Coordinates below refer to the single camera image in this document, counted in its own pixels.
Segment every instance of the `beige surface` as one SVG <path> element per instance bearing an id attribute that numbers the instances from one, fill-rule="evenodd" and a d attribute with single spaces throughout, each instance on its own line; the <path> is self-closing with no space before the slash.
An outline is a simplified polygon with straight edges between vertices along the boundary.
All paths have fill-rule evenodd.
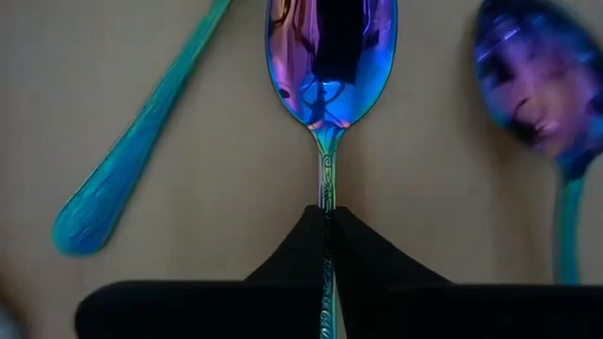
<path id="1" fill-rule="evenodd" d="M 479 0 L 400 1 L 393 75 L 344 137 L 338 202 L 456 282 L 548 283 L 555 172 L 489 122 L 470 72 Z M 603 36 L 603 2 L 575 0 Z M 0 294 L 32 338 L 123 279 L 237 279 L 316 201 L 313 140 L 269 84 L 260 0 L 236 0 L 115 237 L 85 260 L 49 229 L 209 0 L 0 0 Z M 587 283 L 603 282 L 603 168 L 586 188 Z"/>

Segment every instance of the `iridescent spoon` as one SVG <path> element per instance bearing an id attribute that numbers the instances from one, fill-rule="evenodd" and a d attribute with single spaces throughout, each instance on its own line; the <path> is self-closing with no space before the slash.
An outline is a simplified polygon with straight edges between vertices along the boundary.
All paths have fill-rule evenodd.
<path id="1" fill-rule="evenodd" d="M 335 151 L 346 129 L 381 95 L 398 35 L 396 0 L 270 0 L 269 73 L 289 112 L 318 143 L 319 206 L 327 214 L 320 337 L 335 338 L 329 213 L 335 206 Z"/>
<path id="2" fill-rule="evenodd" d="M 603 58 L 592 37 L 545 0 L 486 0 L 475 62 L 494 120 L 561 170 L 555 281 L 579 283 L 579 200 L 603 150 Z"/>
<path id="3" fill-rule="evenodd" d="M 108 240 L 171 108 L 232 0 L 214 0 L 127 131 L 58 214 L 52 238 L 68 255 L 90 255 Z"/>

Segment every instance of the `spoon bowl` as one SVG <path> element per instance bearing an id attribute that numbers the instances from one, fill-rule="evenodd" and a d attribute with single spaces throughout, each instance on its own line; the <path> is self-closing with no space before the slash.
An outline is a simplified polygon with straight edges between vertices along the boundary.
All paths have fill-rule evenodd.
<path id="1" fill-rule="evenodd" d="M 592 37 L 548 0 L 485 0 L 474 61 L 492 118 L 556 163 L 558 283 L 579 282 L 579 197 L 603 151 L 603 58 Z"/>
<path id="2" fill-rule="evenodd" d="M 318 205 L 327 216 L 335 204 L 337 143 L 383 92 L 394 63 L 397 36 L 397 0 L 269 0 L 269 75 L 281 102 L 317 141 Z M 327 224 L 322 338 L 335 337 L 329 233 Z"/>

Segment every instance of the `blue spoon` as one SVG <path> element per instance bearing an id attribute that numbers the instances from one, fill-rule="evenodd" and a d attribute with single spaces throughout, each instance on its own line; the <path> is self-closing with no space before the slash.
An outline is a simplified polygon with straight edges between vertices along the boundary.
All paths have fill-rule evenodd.
<path id="1" fill-rule="evenodd" d="M 548 0 L 486 0 L 477 28 L 476 70 L 492 118 L 560 169 L 555 281 L 578 284 L 579 200 L 603 151 L 603 56 Z"/>
<path id="2" fill-rule="evenodd" d="M 60 211 L 52 238 L 61 252 L 91 255 L 107 242 L 178 94 L 231 2 L 214 0 L 136 119 Z"/>

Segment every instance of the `spoon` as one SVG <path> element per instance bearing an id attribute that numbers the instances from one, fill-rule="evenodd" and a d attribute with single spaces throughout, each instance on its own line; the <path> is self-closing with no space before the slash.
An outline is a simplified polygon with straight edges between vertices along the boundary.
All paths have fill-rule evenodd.
<path id="1" fill-rule="evenodd" d="M 231 1 L 213 1 L 135 120 L 60 211 L 52 231 L 60 251 L 90 255 L 107 242 L 178 94 Z"/>
<path id="2" fill-rule="evenodd" d="M 603 58 L 593 38 L 548 0 L 486 0 L 474 47 L 492 118 L 554 161 L 556 283 L 578 284 L 579 201 L 603 150 Z"/>
<path id="3" fill-rule="evenodd" d="M 321 338 L 336 337 L 330 213 L 337 143 L 383 92 L 397 35 L 396 0 L 269 0 L 266 52 L 272 85 L 318 144 L 318 205 L 327 216 Z"/>

